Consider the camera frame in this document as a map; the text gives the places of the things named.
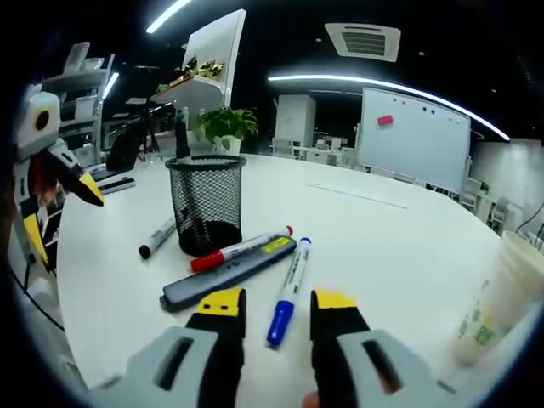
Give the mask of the person's left hand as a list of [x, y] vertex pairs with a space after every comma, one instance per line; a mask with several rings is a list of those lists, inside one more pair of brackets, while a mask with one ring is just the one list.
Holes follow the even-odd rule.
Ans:
[[58, 179], [49, 169], [43, 153], [31, 158], [31, 183], [40, 206], [47, 207], [56, 201]]

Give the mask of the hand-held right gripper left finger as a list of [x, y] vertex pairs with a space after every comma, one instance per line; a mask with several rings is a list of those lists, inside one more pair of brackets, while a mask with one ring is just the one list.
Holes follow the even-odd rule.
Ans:
[[124, 374], [91, 391], [94, 407], [234, 407], [244, 366], [247, 297], [240, 286], [205, 296], [186, 326], [134, 354]]

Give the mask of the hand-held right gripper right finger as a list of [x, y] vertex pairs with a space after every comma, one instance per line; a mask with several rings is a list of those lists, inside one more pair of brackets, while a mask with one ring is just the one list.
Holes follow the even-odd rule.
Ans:
[[311, 364], [321, 407], [453, 407], [456, 391], [400, 340], [372, 330], [356, 302], [316, 289]]

